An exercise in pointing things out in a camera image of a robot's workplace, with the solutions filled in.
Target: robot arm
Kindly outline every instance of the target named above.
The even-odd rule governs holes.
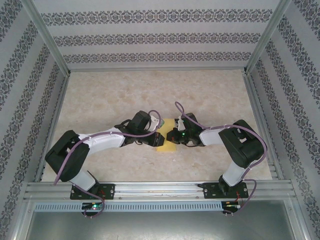
[[[52,167],[54,172],[58,174],[70,149],[72,149],[72,147],[79,141],[89,137],[89,139],[80,143],[78,147],[75,148],[60,175],[61,181],[70,181],[88,191],[93,188],[94,185],[98,184],[98,181],[89,172],[82,170],[83,163],[87,156],[109,148],[124,147],[134,143],[135,141],[152,147],[162,146],[165,138],[158,132],[146,137],[134,137],[153,132],[158,123],[159,119],[150,116],[144,111],[139,111],[133,119],[128,119],[119,125],[103,131],[124,133],[132,136],[124,136],[122,134],[104,134],[90,138],[90,136],[95,135],[96,133],[76,134],[73,130],[69,130],[66,131],[50,149],[45,156],[45,160]]]
[[[187,116],[197,122],[192,113],[188,113]],[[253,131],[244,120],[238,120],[233,125]],[[175,126],[167,134],[167,141],[187,147],[224,144],[232,159],[226,172],[219,178],[219,188],[225,195],[230,188],[243,180],[243,174],[247,169],[264,154],[263,145],[254,135],[236,127],[203,130],[185,116],[175,119]]]

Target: aluminum frame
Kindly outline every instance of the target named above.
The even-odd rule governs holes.
[[[280,11],[283,12],[285,9],[287,9],[288,3],[286,0],[283,0],[283,1],[280,1],[279,6],[281,6]],[[274,149],[274,145],[267,127],[267,123],[264,119],[262,107],[259,104],[258,95],[254,88],[253,80],[249,74],[248,69],[247,71],[244,71],[244,70],[242,71],[242,77],[244,80],[246,91],[248,93],[248,97],[250,100],[250,104],[253,110],[253,115],[254,115],[259,133],[261,134],[262,138],[264,139],[265,143],[268,146],[267,160],[268,160],[268,165],[269,165],[272,179],[284,180],[284,175],[282,173],[279,160],[277,158],[276,151]],[[311,237],[309,234],[309,230],[307,228],[298,200],[297,199],[284,200],[284,205],[285,205],[286,212],[289,216],[291,228],[295,238],[310,240]]]
[[[199,203],[207,204],[234,199],[205,199],[203,189],[197,184],[217,183],[218,181],[167,181],[167,182],[103,182],[104,184],[115,184],[114,199],[106,200],[106,205],[110,203]],[[252,192],[253,182],[246,182],[248,193]],[[33,214],[38,204],[70,204],[87,203],[86,200],[71,200],[72,184],[69,182],[59,182],[56,186],[53,182],[29,182],[26,186],[22,206],[17,216],[17,221],[13,229],[10,240],[25,240],[32,222]],[[287,216],[296,240],[309,240],[309,232],[302,217],[302,212],[298,204],[297,196],[291,180],[258,180],[256,191],[251,201],[278,200],[284,201]],[[74,212],[64,208],[59,212]]]
[[[50,53],[52,54],[54,60],[58,64],[60,70],[63,72],[63,75],[66,77],[70,73],[70,69],[61,54],[53,36],[48,30],[48,27],[45,24],[45,21],[41,17],[41,14],[39,13],[35,3],[33,0],[21,0],[21,3],[28,13],[29,17],[33,21],[36,29],[40,33],[44,43],[47,45],[47,47],[50,50]]]

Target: perforated metal strip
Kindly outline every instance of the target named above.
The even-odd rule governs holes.
[[[81,202],[37,203],[35,212],[80,212]],[[205,212],[222,211],[221,201],[107,202],[104,212]]]

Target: black cable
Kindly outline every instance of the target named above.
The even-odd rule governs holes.
[[[126,123],[130,122],[131,119],[127,119],[127,120],[124,120],[122,123],[120,123],[119,125],[125,125]]]

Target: patterned wallpaper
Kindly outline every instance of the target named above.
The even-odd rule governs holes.
[[[32,182],[65,76],[19,0],[0,0],[0,239]]]
[[[320,239],[320,5],[293,0],[251,72],[282,171]]]
[[[71,70],[245,67],[278,2],[35,0]]]

